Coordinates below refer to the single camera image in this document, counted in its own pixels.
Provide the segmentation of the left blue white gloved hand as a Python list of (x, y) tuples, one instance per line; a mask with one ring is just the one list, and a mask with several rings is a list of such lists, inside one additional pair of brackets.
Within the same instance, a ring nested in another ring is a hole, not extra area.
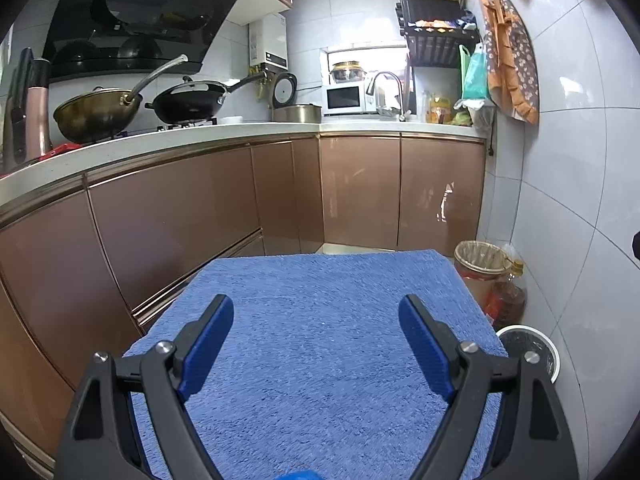
[(301, 470), (284, 474), (276, 480), (322, 480), (322, 478), (315, 471)]

